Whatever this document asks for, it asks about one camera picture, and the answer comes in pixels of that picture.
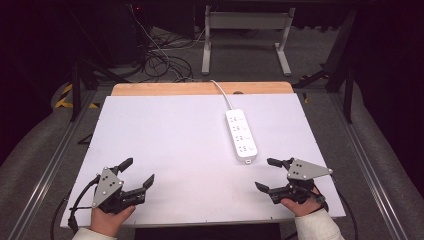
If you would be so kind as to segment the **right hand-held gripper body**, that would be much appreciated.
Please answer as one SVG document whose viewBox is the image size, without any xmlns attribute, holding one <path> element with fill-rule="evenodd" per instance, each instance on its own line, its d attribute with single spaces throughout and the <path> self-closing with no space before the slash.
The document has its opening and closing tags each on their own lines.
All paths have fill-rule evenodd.
<svg viewBox="0 0 424 240">
<path fill-rule="evenodd" d="M 304 160 L 292 158 L 293 162 L 289 170 L 287 170 L 288 184 L 284 187 L 270 189 L 268 195 L 274 204 L 279 203 L 282 199 L 288 198 L 299 204 L 304 203 L 307 199 L 313 198 L 325 210 L 329 210 L 326 198 L 320 192 L 315 193 L 316 187 L 314 179 L 333 173 L 332 169 L 319 166 Z"/>
</svg>

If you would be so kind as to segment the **aluminium floor rail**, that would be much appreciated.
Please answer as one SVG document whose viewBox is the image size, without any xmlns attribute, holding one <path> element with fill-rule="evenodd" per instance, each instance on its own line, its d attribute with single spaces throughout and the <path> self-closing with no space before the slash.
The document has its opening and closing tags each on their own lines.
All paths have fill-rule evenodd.
<svg viewBox="0 0 424 240">
<path fill-rule="evenodd" d="M 70 141 L 75 135 L 75 132 L 81 122 L 81 119 L 84 116 L 95 95 L 96 92 L 94 90 L 87 90 L 86 93 L 83 95 L 82 101 L 80 103 L 79 113 L 77 113 L 76 116 L 73 117 L 72 121 L 68 123 L 65 133 L 60 139 L 59 144 L 55 149 L 52 157 L 50 158 L 43 174 L 38 179 L 35 188 L 31 194 L 31 197 L 27 201 L 24 210 L 20 214 L 20 217 L 17 220 L 7 240 L 23 240 L 23 237 L 25 236 L 33 219 L 35 218 L 35 215 L 39 210 L 43 200 L 45 199 L 45 196 L 49 191 L 54 177 L 56 176 L 63 162 L 64 155 L 68 151 Z"/>
<path fill-rule="evenodd" d="M 409 240 L 397 214 L 395 213 L 393 205 L 391 204 L 389 197 L 381 184 L 380 179 L 378 178 L 374 168 L 371 165 L 368 155 L 366 154 L 353 125 L 347 121 L 347 118 L 344 115 L 342 101 L 334 93 L 330 93 L 329 98 L 337 111 L 345 131 L 347 132 L 348 139 L 353 146 L 353 151 L 356 154 L 356 159 L 361 172 L 367 182 L 367 185 L 384 219 L 385 225 L 388 228 L 392 239 Z"/>
</svg>

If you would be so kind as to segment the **person's left hand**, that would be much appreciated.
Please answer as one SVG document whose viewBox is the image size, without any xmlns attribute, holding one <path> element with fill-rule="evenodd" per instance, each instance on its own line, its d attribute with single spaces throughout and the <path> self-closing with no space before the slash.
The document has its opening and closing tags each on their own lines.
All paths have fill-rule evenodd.
<svg viewBox="0 0 424 240">
<path fill-rule="evenodd" d="M 105 213 L 99 208 L 94 208 L 91 212 L 90 229 L 108 237 L 115 237 L 121 225 L 135 210 L 135 206 L 129 206 L 118 214 L 111 214 Z"/>
</svg>

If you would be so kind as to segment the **black metal stand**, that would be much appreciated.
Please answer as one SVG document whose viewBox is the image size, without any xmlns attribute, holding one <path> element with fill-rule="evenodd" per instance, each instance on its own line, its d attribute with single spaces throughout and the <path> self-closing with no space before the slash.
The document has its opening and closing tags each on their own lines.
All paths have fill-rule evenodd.
<svg viewBox="0 0 424 240">
<path fill-rule="evenodd" d="M 79 59 L 72 67 L 71 83 L 72 83 L 72 104 L 73 111 L 71 122 L 74 122 L 82 111 L 81 84 L 84 84 L 87 90 L 96 90 L 99 86 L 97 77 L 94 72 L 99 72 L 109 80 L 117 83 L 125 83 L 126 80 L 117 74 L 101 67 L 100 65 L 87 59 Z"/>
<path fill-rule="evenodd" d="M 346 16 L 339 33 L 336 37 L 334 45 L 327 57 L 326 62 L 322 65 L 322 69 L 311 76 L 303 76 L 298 83 L 292 85 L 293 88 L 300 89 L 305 86 L 328 77 L 325 89 L 329 93 L 337 92 L 342 85 L 345 86 L 343 100 L 343 115 L 346 121 L 351 124 L 351 106 L 353 96 L 353 71 L 351 68 L 351 59 L 347 52 L 349 45 L 351 30 L 354 25 L 357 11 L 350 10 Z"/>
</svg>

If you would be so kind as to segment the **wooden table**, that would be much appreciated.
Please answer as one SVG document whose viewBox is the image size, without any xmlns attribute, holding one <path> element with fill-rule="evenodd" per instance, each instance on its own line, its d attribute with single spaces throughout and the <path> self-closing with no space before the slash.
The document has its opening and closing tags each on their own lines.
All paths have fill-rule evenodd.
<svg viewBox="0 0 424 240">
<path fill-rule="evenodd" d="M 294 90 L 288 82 L 219 82 L 226 94 L 285 94 Z M 218 87 L 212 82 L 186 83 L 120 83 L 113 87 L 112 96 L 170 96 L 216 95 Z"/>
</svg>

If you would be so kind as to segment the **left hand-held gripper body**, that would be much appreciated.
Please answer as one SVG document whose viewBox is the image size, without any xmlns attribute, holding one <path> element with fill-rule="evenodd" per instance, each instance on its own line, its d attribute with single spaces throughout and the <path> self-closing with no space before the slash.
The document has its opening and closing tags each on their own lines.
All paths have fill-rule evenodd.
<svg viewBox="0 0 424 240">
<path fill-rule="evenodd" d="M 129 206 L 136 206 L 145 202 L 147 188 L 123 191 L 124 181 L 118 178 L 118 173 L 126 167 L 105 167 L 100 175 L 92 202 L 93 208 L 99 208 L 104 213 L 118 214 Z"/>
</svg>

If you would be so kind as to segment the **white table sheet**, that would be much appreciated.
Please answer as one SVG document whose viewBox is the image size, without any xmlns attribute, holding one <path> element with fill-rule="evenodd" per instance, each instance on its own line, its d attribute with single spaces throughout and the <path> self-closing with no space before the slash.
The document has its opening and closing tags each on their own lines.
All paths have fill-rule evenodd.
<svg viewBox="0 0 424 240">
<path fill-rule="evenodd" d="M 229 107 L 244 111 L 258 148 L 249 165 L 235 157 L 225 120 Z M 69 201 L 80 204 L 79 225 L 90 223 L 93 192 L 87 184 L 105 167 L 126 159 L 125 190 L 154 183 L 127 220 L 130 227 L 265 223 L 292 218 L 257 190 L 287 183 L 270 158 L 325 163 L 295 94 L 110 96 Z"/>
</svg>

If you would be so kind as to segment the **white power strip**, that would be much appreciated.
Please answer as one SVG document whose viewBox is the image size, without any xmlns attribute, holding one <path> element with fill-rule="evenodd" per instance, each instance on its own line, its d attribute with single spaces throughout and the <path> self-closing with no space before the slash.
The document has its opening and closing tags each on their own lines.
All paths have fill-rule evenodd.
<svg viewBox="0 0 424 240">
<path fill-rule="evenodd" d="M 244 112 L 241 109 L 228 110 L 225 117 L 237 160 L 251 164 L 258 150 Z"/>
</svg>

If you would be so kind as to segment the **person's right hand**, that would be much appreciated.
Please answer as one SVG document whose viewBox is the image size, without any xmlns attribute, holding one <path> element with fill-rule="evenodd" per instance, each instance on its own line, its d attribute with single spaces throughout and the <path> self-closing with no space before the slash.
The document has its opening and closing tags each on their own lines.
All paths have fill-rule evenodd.
<svg viewBox="0 0 424 240">
<path fill-rule="evenodd" d="M 315 199 L 309 198 L 304 203 L 299 204 L 290 199 L 284 198 L 281 200 L 281 204 L 295 214 L 296 217 L 306 216 L 321 207 Z"/>
</svg>

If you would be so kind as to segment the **white metal desk frame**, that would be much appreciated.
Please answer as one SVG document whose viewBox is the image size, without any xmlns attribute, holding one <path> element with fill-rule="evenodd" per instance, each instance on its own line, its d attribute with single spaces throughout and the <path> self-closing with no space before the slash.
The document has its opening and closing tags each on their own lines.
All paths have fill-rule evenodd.
<svg viewBox="0 0 424 240">
<path fill-rule="evenodd" d="M 210 73 L 211 61 L 211 29 L 258 29 L 281 30 L 282 38 L 274 44 L 281 69 L 285 76 L 292 74 L 287 57 L 285 44 L 295 15 L 295 8 L 289 8 L 282 13 L 249 13 L 249 12 L 220 12 L 213 11 L 211 5 L 205 7 L 204 47 L 201 74 Z"/>
</svg>

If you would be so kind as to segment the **yellow black hazard tape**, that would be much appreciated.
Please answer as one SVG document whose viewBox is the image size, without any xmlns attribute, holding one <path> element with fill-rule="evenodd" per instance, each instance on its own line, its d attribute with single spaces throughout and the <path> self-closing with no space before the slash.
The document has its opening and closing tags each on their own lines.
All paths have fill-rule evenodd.
<svg viewBox="0 0 424 240">
<path fill-rule="evenodd" d="M 72 83 L 68 83 L 64 90 L 62 91 L 62 94 L 60 95 L 58 101 L 55 104 L 56 108 L 72 108 L 73 104 L 71 102 L 67 101 L 67 97 L 69 96 L 71 90 L 73 88 Z"/>
</svg>

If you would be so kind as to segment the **dark flat object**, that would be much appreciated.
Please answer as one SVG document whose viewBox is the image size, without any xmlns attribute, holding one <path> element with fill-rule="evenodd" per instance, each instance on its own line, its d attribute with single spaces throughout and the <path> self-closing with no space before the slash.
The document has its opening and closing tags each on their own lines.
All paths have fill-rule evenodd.
<svg viewBox="0 0 424 240">
<path fill-rule="evenodd" d="M 134 240 L 281 240 L 278 224 L 140 228 Z"/>
</svg>

